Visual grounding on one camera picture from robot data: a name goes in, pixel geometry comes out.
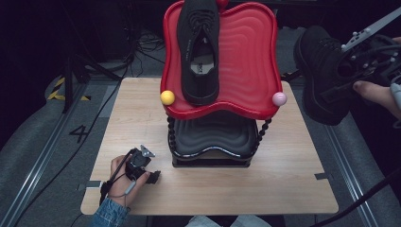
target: yellow tape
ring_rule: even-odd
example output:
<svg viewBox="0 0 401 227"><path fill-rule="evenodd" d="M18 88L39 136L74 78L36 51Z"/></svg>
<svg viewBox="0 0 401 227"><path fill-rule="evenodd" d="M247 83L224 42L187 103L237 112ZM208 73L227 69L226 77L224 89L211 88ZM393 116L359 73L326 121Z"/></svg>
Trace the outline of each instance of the yellow tape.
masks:
<svg viewBox="0 0 401 227"><path fill-rule="evenodd" d="M59 78L59 80L57 81L56 85L54 86L53 91L51 92L50 96L47 98L48 100L50 100L50 99L65 100L65 96L58 95L59 89L64 84L64 81L65 81L64 76L61 76ZM91 97L90 96L83 96L80 100L82 100L82 101L90 101Z"/></svg>

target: wooden table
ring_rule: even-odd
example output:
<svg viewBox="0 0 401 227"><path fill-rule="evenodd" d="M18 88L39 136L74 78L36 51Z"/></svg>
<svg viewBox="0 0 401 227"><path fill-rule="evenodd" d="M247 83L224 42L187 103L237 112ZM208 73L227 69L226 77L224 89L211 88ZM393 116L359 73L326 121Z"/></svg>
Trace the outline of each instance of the wooden table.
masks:
<svg viewBox="0 0 401 227"><path fill-rule="evenodd" d="M160 79L124 79L96 158L91 181L107 181L111 160L143 144L156 154L148 171L161 170L131 207L135 215L269 215L336 213L338 205L289 87L288 102L272 119L248 168L174 168L167 146ZM81 211L93 214L99 189L87 189Z"/></svg>

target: denim sleeve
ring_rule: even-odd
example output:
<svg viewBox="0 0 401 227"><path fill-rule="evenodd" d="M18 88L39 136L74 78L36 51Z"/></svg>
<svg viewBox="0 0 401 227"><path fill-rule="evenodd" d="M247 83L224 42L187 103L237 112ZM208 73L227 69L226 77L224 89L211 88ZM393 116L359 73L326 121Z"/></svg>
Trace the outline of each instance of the denim sleeve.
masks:
<svg viewBox="0 0 401 227"><path fill-rule="evenodd" d="M118 227L124 223L129 209L106 198L97 209L90 227Z"/></svg>

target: shoe sole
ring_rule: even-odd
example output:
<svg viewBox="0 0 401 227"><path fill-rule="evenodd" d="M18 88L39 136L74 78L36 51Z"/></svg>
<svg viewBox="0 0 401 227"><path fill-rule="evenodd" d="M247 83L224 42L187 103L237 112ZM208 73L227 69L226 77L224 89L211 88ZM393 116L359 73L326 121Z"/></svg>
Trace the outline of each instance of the shoe sole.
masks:
<svg viewBox="0 0 401 227"><path fill-rule="evenodd" d="M305 87L304 87L304 93L302 97L302 102L303 106L305 109L305 113L307 116L309 116L312 120L315 120L317 122L320 122L325 125L338 125L342 117L335 117L335 114L327 111L322 105L319 104L319 102L316 100L315 94L314 94L314 88L315 88L315 81L312 77L311 70L307 66L304 57L302 56L301 53L301 40L304 37L304 33L300 36L300 38L297 40L295 43L294 47L294 60L296 67L301 71L302 75L305 77ZM319 116L317 113L324 112L326 115L331 115L329 118L328 117L323 117Z"/></svg>

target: red wavy tray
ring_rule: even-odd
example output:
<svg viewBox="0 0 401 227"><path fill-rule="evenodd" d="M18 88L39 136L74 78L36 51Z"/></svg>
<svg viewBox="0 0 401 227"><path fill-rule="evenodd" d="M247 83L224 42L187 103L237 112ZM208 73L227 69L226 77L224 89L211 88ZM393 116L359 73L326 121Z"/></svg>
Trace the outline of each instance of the red wavy tray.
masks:
<svg viewBox="0 0 401 227"><path fill-rule="evenodd" d="M170 90L175 101L164 106L176 119L192 119L227 110L252 119L271 119L279 107L272 97L282 92L275 59L277 24L266 6L251 2L220 12L219 82L217 100L196 107L185 101L181 89L181 58L177 43L177 22L183 1L165 14L166 65L160 93Z"/></svg>

